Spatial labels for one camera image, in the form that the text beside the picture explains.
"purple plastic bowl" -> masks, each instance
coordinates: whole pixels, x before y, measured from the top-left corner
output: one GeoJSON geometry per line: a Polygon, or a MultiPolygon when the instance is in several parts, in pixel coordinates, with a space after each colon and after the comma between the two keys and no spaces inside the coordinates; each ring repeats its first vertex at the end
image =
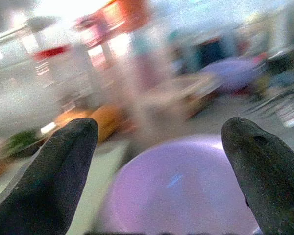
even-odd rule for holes
{"type": "Polygon", "coordinates": [[[101,210],[102,231],[157,235],[250,235],[247,207],[220,136],[151,148],[117,174],[101,210]]]}
{"type": "Polygon", "coordinates": [[[200,72],[216,74],[223,84],[217,89],[220,93],[235,92],[254,81],[261,73],[259,64],[248,58],[228,58],[211,63],[200,72]]]}

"purple bowl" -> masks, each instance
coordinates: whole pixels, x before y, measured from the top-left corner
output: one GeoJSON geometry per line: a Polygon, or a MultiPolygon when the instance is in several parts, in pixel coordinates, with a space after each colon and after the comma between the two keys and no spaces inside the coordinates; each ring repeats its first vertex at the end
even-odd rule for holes
{"type": "Polygon", "coordinates": [[[249,58],[228,58],[211,63],[200,72],[216,74],[223,84],[217,89],[220,93],[235,92],[254,81],[261,73],[258,63],[249,58]]]}
{"type": "Polygon", "coordinates": [[[221,137],[192,136],[153,147],[117,174],[101,210],[104,232],[250,235],[247,207],[221,137]]]}

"purple object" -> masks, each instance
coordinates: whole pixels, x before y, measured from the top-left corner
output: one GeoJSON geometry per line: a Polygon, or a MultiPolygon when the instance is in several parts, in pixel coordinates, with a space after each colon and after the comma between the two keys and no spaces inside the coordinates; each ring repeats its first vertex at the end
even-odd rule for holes
{"type": "Polygon", "coordinates": [[[261,67],[253,59],[232,57],[211,63],[200,72],[216,74],[223,82],[218,91],[231,93],[254,81],[260,75],[261,67]]]}
{"type": "Polygon", "coordinates": [[[247,207],[220,136],[151,148],[118,173],[101,211],[104,232],[250,235],[247,207]]]}

